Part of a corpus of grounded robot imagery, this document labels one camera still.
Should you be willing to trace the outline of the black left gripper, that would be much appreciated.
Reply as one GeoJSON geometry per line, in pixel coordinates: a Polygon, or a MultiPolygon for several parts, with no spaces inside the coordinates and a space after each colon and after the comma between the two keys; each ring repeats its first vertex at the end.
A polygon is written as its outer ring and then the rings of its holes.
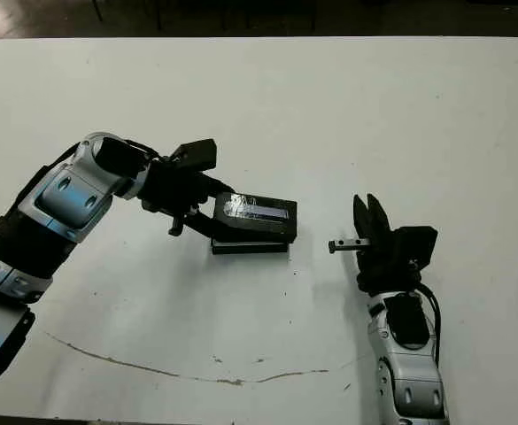
{"type": "Polygon", "coordinates": [[[233,193],[234,189],[204,171],[216,167],[208,158],[189,161],[187,156],[155,158],[149,165],[146,180],[137,194],[144,210],[173,218],[168,234],[179,236],[189,227],[207,238],[214,236],[214,220],[199,211],[208,197],[233,193]]]}

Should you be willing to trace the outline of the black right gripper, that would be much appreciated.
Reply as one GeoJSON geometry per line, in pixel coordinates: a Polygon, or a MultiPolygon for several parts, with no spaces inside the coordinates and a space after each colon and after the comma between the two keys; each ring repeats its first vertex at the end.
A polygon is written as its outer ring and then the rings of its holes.
{"type": "Polygon", "coordinates": [[[390,229],[388,216],[371,193],[353,197],[358,237],[329,241],[329,252],[356,251],[358,287],[368,295],[412,291],[421,283],[423,227],[390,229]]]}

